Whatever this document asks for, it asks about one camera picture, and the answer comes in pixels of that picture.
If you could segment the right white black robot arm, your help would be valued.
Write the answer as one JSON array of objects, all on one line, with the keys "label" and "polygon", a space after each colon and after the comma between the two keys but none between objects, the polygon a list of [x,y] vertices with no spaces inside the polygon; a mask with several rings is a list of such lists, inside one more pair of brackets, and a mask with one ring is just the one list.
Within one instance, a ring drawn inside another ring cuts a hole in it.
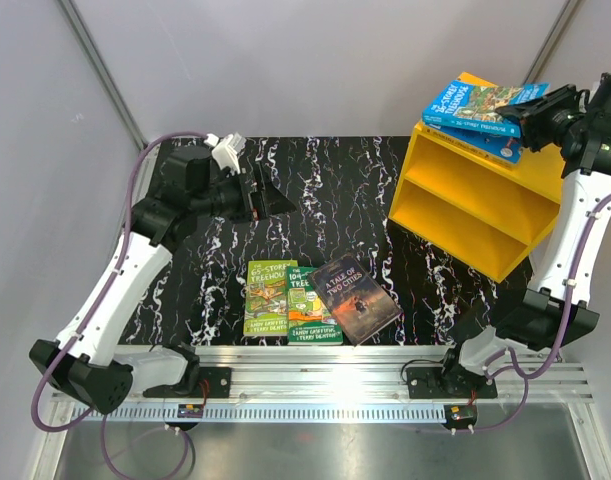
[{"label": "right white black robot arm", "polygon": [[497,108],[517,123],[525,148],[554,144],[564,161],[558,218],[528,286],[498,298],[490,323],[475,329],[469,313],[455,328],[436,382],[450,397],[469,394],[509,369],[529,382],[544,374],[562,346],[591,333],[591,279],[611,219],[611,72],[595,91],[568,84],[540,98]]}]

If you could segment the dark tale of two cities book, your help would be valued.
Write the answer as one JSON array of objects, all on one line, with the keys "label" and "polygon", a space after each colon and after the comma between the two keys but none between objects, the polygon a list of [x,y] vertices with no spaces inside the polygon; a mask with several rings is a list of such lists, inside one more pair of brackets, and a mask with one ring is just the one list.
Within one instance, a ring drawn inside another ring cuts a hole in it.
[{"label": "dark tale of two cities book", "polygon": [[390,294],[350,253],[315,269],[307,279],[354,346],[363,344],[402,313]]}]

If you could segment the green 65-storey treehouse book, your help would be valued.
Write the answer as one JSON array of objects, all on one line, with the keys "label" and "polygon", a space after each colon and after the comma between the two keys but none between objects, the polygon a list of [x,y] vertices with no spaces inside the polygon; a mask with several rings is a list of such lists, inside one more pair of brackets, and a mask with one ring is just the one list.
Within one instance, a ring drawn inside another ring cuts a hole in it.
[{"label": "green 65-storey treehouse book", "polygon": [[287,273],[296,260],[252,260],[245,285],[243,335],[283,337],[288,332]]}]

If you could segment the blue back-cover book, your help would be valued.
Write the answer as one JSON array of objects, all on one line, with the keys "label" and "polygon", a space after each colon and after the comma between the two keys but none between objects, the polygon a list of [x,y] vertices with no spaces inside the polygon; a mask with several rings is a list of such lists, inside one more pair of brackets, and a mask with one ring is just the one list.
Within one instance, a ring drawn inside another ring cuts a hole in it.
[{"label": "blue back-cover book", "polygon": [[513,137],[422,123],[425,133],[507,168],[518,165],[523,147]]}]

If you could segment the blue 26-storey treehouse book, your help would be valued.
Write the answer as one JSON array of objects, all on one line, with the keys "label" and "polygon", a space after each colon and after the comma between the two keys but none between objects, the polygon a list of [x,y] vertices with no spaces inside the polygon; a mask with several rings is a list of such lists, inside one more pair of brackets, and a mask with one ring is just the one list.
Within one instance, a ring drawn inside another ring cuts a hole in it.
[{"label": "blue 26-storey treehouse book", "polygon": [[426,125],[519,138],[518,124],[504,119],[496,110],[540,98],[548,90],[548,83],[506,87],[455,80],[424,109],[422,121]]}]

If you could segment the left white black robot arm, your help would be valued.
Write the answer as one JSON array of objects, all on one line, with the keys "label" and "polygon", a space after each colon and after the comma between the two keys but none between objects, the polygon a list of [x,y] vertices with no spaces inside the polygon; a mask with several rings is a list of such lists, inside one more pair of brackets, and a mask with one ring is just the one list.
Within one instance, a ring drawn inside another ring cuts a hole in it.
[{"label": "left white black robot arm", "polygon": [[129,202],[114,258],[70,323],[38,340],[29,358],[51,386],[101,414],[133,393],[188,397],[201,386],[200,358],[169,345],[133,355],[116,348],[152,281],[202,218],[253,223],[294,211],[258,163],[242,166],[228,138],[179,144],[163,140],[144,197]]}]

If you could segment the green 104-storey treehouse book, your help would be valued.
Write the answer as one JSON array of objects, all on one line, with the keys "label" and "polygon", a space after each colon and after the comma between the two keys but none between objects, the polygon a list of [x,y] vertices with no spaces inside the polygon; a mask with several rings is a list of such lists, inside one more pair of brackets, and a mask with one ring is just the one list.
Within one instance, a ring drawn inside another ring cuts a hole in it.
[{"label": "green 104-storey treehouse book", "polygon": [[343,332],[309,282],[313,267],[286,270],[288,343],[290,345],[343,344]]}]

